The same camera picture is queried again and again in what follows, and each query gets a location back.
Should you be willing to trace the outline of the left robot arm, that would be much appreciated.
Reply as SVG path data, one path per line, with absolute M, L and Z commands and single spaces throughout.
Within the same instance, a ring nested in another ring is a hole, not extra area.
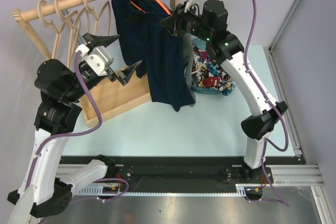
M 138 67 L 132 64 L 120 71 L 113 71 L 114 58 L 107 47 L 119 35 L 84 35 L 84 43 L 75 51 L 74 70 L 58 59 L 43 62 L 37 70 L 35 87 L 40 90 L 34 126 L 35 140 L 29 167 L 22 185 L 8 194 L 14 205 L 10 223 L 28 223 L 31 217 L 41 219 L 62 213 L 75 193 L 94 182 L 116 179 L 117 168 L 113 159 L 104 155 L 94 157 L 77 171 L 57 176 L 57 168 L 64 148 L 71 137 L 84 136 L 89 130 L 75 132 L 75 125 L 82 109 L 78 102 L 87 97 L 97 115 L 97 130 L 102 125 L 102 115 L 90 93 L 102 80 L 129 83 Z

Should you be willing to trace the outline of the navy blue shorts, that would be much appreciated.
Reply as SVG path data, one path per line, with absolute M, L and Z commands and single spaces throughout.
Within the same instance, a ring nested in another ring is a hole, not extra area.
M 169 104 L 178 112 L 192 103 L 184 78 L 183 38 L 160 25 L 166 14 L 155 1 L 111 0 L 119 43 L 126 65 L 147 75 L 153 102 Z

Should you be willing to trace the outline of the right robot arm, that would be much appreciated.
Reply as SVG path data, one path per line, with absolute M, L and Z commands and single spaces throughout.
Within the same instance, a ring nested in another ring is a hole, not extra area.
M 191 34 L 204 41 L 210 58 L 234 79 L 251 112 L 241 122 L 247 135 L 242 176 L 245 181 L 254 183 L 261 177 L 260 169 L 265 163 L 266 138 L 275 125 L 284 120 L 282 116 L 288 106 L 268 93 L 246 58 L 246 48 L 227 30 L 228 11 L 222 1 L 207 0 L 200 15 L 185 7 L 186 4 L 177 5 L 173 14 L 161 20 L 160 25 L 175 37 Z

